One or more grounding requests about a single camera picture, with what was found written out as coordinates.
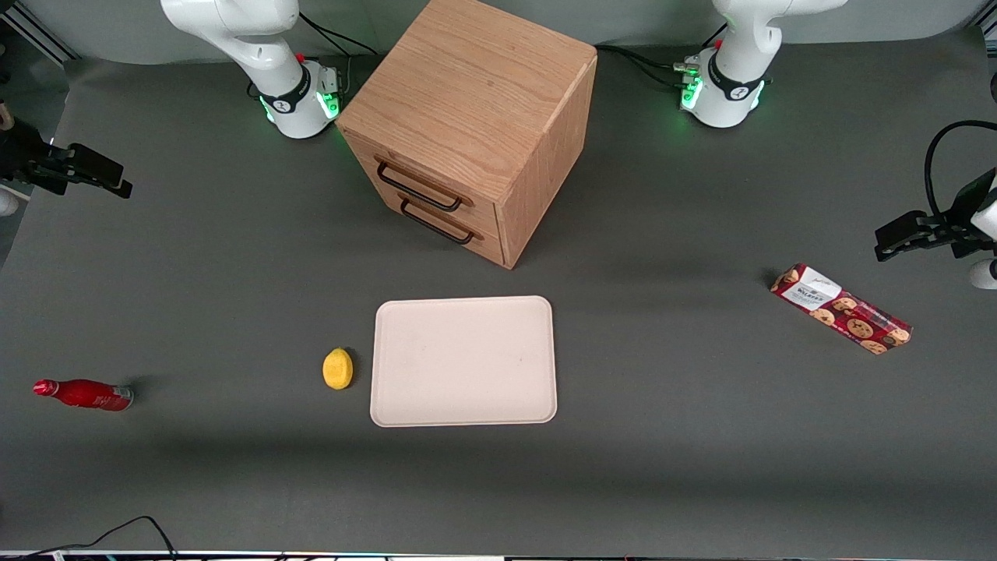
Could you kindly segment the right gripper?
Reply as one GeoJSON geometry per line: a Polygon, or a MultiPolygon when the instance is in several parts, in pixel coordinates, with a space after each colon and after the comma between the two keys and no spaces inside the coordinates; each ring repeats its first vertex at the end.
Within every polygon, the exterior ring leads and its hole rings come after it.
{"type": "Polygon", "coordinates": [[[46,189],[63,196],[70,184],[70,168],[79,175],[80,184],[92,185],[121,199],[129,199],[134,185],[122,180],[122,165],[81,143],[70,145],[70,167],[65,162],[68,151],[44,141],[29,123],[2,118],[1,178],[46,189]]]}

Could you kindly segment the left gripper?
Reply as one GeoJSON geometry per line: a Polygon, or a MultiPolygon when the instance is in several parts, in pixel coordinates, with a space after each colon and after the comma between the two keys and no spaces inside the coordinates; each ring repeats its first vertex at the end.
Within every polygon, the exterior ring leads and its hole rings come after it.
{"type": "Polygon", "coordinates": [[[949,210],[938,209],[932,196],[934,220],[922,210],[901,214],[886,226],[877,228],[875,257],[883,263],[901,253],[916,249],[951,248],[954,258],[976,252],[995,252],[995,170],[987,170],[968,182],[954,196],[949,210]]]}

